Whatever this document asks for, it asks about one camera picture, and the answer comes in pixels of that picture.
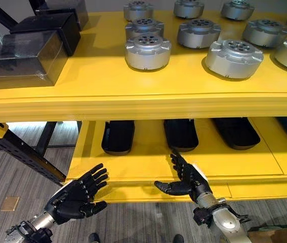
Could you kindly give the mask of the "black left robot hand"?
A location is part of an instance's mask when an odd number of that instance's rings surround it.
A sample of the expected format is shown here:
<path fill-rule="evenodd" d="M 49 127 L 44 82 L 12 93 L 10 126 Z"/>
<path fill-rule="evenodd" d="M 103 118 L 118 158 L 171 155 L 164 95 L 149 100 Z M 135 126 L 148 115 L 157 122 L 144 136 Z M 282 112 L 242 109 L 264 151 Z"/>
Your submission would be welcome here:
<path fill-rule="evenodd" d="M 107 207 L 105 201 L 94 203 L 98 190 L 107 185 L 107 169 L 100 163 L 60 188 L 47 202 L 44 210 L 58 224 L 70 219 L 91 217 Z"/>

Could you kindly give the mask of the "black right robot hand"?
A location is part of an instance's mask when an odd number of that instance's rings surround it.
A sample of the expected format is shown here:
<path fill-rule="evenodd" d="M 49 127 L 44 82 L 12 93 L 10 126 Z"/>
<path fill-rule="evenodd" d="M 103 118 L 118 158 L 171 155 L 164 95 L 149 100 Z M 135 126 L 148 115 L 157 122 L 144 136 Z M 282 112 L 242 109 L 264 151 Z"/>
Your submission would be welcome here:
<path fill-rule="evenodd" d="M 208 181 L 178 151 L 173 150 L 170 157 L 174 164 L 173 169 L 177 172 L 180 180 L 171 183 L 155 181 L 156 188 L 168 195 L 189 195 L 194 202 L 197 202 L 197 198 L 203 193 L 213 193 Z"/>

